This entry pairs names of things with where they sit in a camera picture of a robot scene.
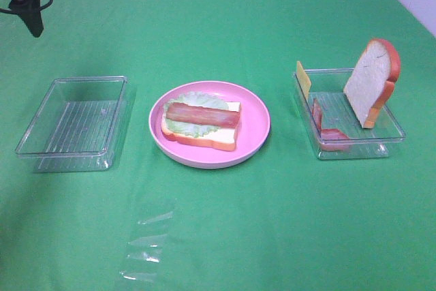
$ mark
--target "bacon slice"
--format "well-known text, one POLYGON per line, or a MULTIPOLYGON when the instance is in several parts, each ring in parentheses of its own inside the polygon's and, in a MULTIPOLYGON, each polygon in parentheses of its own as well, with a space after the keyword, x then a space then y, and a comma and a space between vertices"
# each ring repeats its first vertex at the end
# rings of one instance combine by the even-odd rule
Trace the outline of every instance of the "bacon slice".
POLYGON ((240 113, 233 110, 190 106, 181 102, 173 102, 168 106, 166 117, 178 122, 216 125, 234 129, 238 125, 240 113))

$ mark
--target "pink plate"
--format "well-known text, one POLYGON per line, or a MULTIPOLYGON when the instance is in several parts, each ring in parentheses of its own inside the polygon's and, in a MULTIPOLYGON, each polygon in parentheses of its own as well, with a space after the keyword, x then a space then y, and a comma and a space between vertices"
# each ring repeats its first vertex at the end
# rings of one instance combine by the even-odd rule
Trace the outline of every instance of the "pink plate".
POLYGON ((196 168, 224 168, 245 161, 259 150, 270 131, 270 115, 263 101, 240 85, 221 81, 199 81, 181 85, 160 97, 150 111, 149 127, 159 148, 175 161, 196 168), (217 95, 227 102, 241 103, 241 122, 236 150, 222 151, 187 146, 164 137, 161 132, 164 104, 169 99, 190 91, 203 91, 217 95))

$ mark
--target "bread crust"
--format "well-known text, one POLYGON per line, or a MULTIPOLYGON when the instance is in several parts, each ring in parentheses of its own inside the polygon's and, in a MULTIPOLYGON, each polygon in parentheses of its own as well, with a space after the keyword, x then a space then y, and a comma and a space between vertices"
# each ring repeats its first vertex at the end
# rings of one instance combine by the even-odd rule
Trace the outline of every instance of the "bread crust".
POLYGON ((374 104, 369 109, 368 116, 365 119, 365 122, 362 124, 363 128, 369 128, 369 129, 375 126, 375 122, 379 116, 380 110, 382 109, 383 105, 388 101, 388 99, 394 92, 395 83, 399 79, 400 71, 401 71, 400 55, 396 51, 395 47, 388 40, 381 39, 378 37, 373 38, 369 41, 367 47, 365 48, 365 51, 360 56, 359 60, 366 55, 368 49, 370 49, 370 47, 374 45, 374 43, 381 44, 386 49, 386 52, 389 55, 390 67, 389 67, 389 75, 384 83, 384 87, 379 97, 374 101, 374 104))

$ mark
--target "black cable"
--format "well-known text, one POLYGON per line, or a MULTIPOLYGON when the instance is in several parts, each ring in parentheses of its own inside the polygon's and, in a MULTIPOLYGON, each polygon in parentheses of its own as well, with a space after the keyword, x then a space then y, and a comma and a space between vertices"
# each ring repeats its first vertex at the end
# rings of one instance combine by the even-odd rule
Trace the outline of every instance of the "black cable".
POLYGON ((36 13, 41 12, 42 10, 45 10, 48 6, 50 6, 53 3, 53 0, 48 0, 46 4, 43 6, 39 6, 38 8, 31 8, 30 10, 4 10, 3 8, 0 8, 0 13, 4 14, 24 14, 24 13, 36 13))

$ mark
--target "lettuce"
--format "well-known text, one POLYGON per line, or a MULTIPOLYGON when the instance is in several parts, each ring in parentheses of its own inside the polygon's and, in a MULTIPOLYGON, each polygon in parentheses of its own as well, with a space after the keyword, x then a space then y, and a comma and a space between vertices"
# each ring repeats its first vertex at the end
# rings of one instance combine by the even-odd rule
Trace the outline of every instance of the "lettuce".
MULTIPOLYGON (((165 111, 164 114, 166 114, 168 106, 173 102, 182 102, 190 106, 201 106, 225 110, 229 109, 227 102, 215 95, 210 95, 201 91, 190 91, 188 93, 184 93, 178 96, 175 99, 170 99, 163 107, 165 111)), ((219 129, 219 126, 215 125, 199 125, 193 123, 178 122, 173 121, 172 119, 167 119, 166 117, 165 120, 168 129, 170 129, 174 133, 180 133, 186 136, 193 136, 194 138, 198 138, 199 136, 205 136, 207 133, 215 132, 219 129)))

